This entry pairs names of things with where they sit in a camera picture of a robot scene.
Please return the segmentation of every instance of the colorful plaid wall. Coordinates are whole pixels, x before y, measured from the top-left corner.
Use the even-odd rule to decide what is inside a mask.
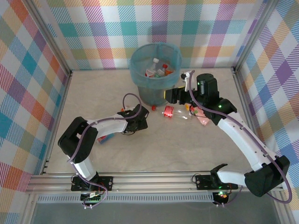
[[[241,72],[259,137],[291,162],[299,223],[299,0],[279,1]]]
[[[41,168],[66,77],[21,0],[0,0],[0,224]]]
[[[35,0],[70,67],[127,68],[151,42],[180,47],[185,68],[231,67],[263,0]]]

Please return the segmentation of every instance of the trash inside bin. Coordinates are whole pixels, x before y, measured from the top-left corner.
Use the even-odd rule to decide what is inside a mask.
[[[151,43],[138,48],[130,61],[130,73],[141,100],[149,106],[167,104],[164,90],[178,82],[182,56],[177,46]]]

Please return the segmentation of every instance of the teal trash bin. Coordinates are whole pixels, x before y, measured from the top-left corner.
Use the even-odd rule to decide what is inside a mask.
[[[146,77],[146,69],[153,59],[159,59],[158,67],[163,63],[169,64],[174,72],[165,77]],[[130,60],[132,81],[137,85],[140,99],[149,106],[167,104],[164,91],[174,88],[180,77],[182,56],[177,46],[169,43],[151,43],[138,48]]]

